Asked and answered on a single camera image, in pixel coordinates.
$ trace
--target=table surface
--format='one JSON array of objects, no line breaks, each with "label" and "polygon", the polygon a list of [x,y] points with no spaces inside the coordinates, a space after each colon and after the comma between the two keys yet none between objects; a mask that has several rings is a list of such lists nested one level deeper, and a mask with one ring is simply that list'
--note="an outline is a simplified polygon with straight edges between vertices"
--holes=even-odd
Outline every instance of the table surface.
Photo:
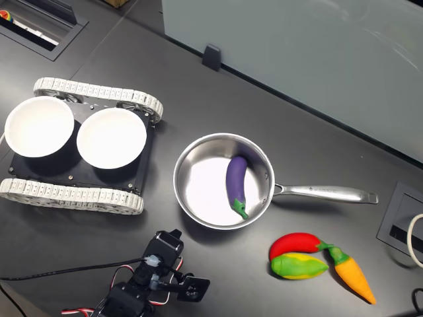
[{"label": "table surface", "polygon": [[[0,200],[0,276],[22,276],[140,256],[158,230],[182,231],[184,272],[211,280],[203,301],[177,302],[156,316],[406,316],[422,271],[376,239],[395,184],[423,192],[423,171],[240,78],[204,67],[195,55],[144,23],[152,1],[122,11],[74,1],[90,20],[55,62],[0,36],[1,124],[32,96],[38,77],[143,90],[164,105],[157,125],[140,216],[46,209]],[[282,184],[330,184],[379,195],[377,205],[277,197],[251,226],[231,232],[204,229],[187,217],[173,192],[173,168],[195,139],[215,132],[242,135],[268,155]],[[7,146],[0,147],[0,155]],[[12,152],[0,162],[8,177]],[[310,232],[336,243],[359,263],[377,299],[371,306],[345,289],[330,269],[305,281],[270,275],[268,248],[289,232]],[[324,259],[324,254],[316,257]],[[68,307],[96,306],[114,269],[45,277],[9,285],[52,316]],[[128,278],[125,273],[119,276]]]}]

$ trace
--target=toy mango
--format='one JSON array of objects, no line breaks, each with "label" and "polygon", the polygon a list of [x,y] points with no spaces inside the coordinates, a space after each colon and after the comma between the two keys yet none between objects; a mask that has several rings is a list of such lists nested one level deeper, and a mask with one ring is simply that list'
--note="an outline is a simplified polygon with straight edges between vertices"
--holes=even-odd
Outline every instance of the toy mango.
[{"label": "toy mango", "polygon": [[272,260],[272,271],[284,279],[310,279],[328,268],[326,263],[307,254],[287,253]]}]

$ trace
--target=red pepper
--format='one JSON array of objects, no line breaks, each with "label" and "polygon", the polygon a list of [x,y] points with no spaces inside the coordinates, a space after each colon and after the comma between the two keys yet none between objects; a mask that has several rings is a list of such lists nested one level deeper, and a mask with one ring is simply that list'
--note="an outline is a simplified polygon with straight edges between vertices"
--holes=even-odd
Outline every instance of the red pepper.
[{"label": "red pepper", "polygon": [[309,233],[289,233],[281,236],[270,248],[270,261],[275,257],[287,252],[307,252],[314,253],[327,249],[333,244],[326,244],[316,236]]}]

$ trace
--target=saucepan handle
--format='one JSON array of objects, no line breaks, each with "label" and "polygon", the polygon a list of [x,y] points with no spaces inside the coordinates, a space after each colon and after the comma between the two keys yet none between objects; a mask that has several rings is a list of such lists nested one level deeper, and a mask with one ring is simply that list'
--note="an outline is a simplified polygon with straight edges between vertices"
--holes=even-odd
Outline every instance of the saucepan handle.
[{"label": "saucepan handle", "polygon": [[376,194],[355,188],[340,186],[283,186],[279,184],[275,184],[275,186],[281,190],[275,193],[274,196],[302,195],[346,203],[377,203],[379,201]]}]

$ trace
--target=purple eggplant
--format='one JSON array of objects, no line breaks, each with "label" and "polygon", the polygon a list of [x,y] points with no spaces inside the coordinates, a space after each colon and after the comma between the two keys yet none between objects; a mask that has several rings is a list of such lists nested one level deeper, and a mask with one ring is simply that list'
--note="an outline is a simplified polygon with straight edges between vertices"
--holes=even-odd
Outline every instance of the purple eggplant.
[{"label": "purple eggplant", "polygon": [[244,179],[247,161],[243,157],[233,157],[226,171],[226,192],[232,210],[248,219],[245,213]]}]

